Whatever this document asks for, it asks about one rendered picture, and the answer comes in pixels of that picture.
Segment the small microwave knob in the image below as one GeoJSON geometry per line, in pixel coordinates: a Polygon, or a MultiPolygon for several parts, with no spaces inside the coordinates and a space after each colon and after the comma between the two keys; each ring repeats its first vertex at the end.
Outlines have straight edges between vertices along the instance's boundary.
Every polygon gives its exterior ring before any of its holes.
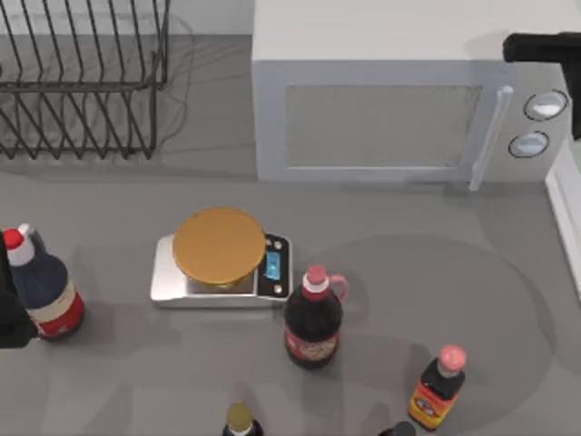
{"type": "Polygon", "coordinates": [[[534,158],[549,146],[549,137],[542,132],[532,132],[515,137],[508,145],[508,152],[517,159],[534,158]]]}

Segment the dark bottle red cap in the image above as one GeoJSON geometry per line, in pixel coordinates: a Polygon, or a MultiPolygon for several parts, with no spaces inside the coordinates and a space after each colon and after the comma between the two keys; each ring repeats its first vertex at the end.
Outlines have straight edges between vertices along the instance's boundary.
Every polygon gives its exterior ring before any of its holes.
{"type": "Polygon", "coordinates": [[[29,223],[3,230],[16,294],[41,339],[60,341],[79,330],[84,302],[64,264],[29,223]]]}

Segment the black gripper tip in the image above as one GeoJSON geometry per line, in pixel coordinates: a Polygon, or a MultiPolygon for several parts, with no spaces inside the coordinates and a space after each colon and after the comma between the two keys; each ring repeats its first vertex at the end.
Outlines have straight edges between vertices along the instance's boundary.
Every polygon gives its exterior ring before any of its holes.
{"type": "Polygon", "coordinates": [[[21,349],[38,330],[16,294],[4,238],[0,235],[0,350],[21,349]]]}

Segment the pale microwave oven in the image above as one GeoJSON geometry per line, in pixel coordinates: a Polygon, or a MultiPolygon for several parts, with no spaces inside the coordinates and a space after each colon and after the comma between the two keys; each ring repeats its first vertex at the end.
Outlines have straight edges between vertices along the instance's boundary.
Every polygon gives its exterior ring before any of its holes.
{"type": "Polygon", "coordinates": [[[469,185],[499,87],[514,94],[483,183],[541,183],[572,101],[556,64],[507,63],[513,33],[581,32],[581,0],[255,0],[256,165],[269,182],[469,185]],[[563,92],[558,117],[524,114],[563,92]],[[517,136],[548,148],[517,159],[517,136]]]}

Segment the small dark bottle orange label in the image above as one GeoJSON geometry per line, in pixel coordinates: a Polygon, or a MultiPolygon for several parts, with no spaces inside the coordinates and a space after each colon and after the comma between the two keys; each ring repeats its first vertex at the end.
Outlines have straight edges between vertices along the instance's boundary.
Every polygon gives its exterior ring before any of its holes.
{"type": "Polygon", "coordinates": [[[444,421],[464,385],[466,362],[464,349],[449,344],[421,373],[408,407],[409,417],[420,427],[435,431],[444,421]]]}

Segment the dark bottle gold cap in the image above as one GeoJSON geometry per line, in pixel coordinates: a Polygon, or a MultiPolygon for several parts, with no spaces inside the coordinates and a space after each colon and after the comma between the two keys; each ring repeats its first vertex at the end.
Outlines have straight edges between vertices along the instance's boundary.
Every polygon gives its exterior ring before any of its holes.
{"type": "Polygon", "coordinates": [[[265,433],[250,407],[244,402],[236,402],[226,412],[221,436],[265,436],[265,433]]]}

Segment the large microwave knob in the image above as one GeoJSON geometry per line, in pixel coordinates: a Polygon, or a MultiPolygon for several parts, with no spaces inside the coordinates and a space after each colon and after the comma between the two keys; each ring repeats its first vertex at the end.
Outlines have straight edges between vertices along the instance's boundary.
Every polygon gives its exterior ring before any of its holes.
{"type": "Polygon", "coordinates": [[[525,116],[535,122],[558,117],[568,106],[568,97],[561,91],[551,90],[531,95],[524,104],[525,116]]]}

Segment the silver kitchen scale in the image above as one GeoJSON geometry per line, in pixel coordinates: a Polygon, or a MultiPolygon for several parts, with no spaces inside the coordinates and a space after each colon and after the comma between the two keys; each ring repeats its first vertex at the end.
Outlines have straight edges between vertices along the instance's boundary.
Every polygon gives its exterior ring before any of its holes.
{"type": "Polygon", "coordinates": [[[157,242],[150,298],[159,307],[270,308],[292,290],[291,241],[240,209],[202,209],[157,242]]]}

